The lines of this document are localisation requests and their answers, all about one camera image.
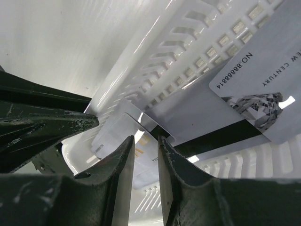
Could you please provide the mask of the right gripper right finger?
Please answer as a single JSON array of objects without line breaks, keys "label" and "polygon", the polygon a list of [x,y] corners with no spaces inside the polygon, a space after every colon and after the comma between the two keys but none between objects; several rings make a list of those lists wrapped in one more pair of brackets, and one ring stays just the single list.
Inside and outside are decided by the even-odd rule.
[{"label": "right gripper right finger", "polygon": [[158,170],[166,226],[298,226],[298,179],[223,179],[199,169],[158,138]]}]

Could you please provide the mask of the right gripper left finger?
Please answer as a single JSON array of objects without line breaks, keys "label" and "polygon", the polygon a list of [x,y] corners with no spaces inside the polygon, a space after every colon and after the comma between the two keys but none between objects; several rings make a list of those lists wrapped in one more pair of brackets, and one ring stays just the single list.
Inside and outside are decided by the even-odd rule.
[{"label": "right gripper left finger", "polygon": [[74,177],[2,174],[3,226],[126,226],[133,163],[129,140]]}]

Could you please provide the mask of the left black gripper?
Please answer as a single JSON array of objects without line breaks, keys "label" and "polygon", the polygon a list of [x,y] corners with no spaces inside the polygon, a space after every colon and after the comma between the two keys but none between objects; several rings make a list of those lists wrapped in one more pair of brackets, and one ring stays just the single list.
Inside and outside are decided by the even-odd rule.
[{"label": "left black gripper", "polygon": [[90,98],[0,72],[0,171],[12,173],[41,152],[99,125]]}]

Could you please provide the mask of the white plastic basket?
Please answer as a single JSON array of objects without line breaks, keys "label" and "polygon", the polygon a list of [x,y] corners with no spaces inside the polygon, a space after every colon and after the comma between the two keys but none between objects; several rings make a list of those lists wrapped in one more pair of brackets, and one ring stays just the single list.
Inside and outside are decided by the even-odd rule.
[{"label": "white plastic basket", "polygon": [[[64,141],[63,157],[71,171],[79,174],[101,160],[91,151],[92,142],[122,114],[143,126],[148,121],[144,110],[227,64],[283,2],[173,1],[165,19],[158,19],[145,36],[136,35],[139,47],[128,45],[88,105],[86,112],[98,117],[98,127]],[[236,151],[184,152],[170,145],[216,178],[301,180],[301,134],[282,144],[269,140]],[[159,181],[138,190],[132,187],[130,204],[127,226],[164,226]]]}]

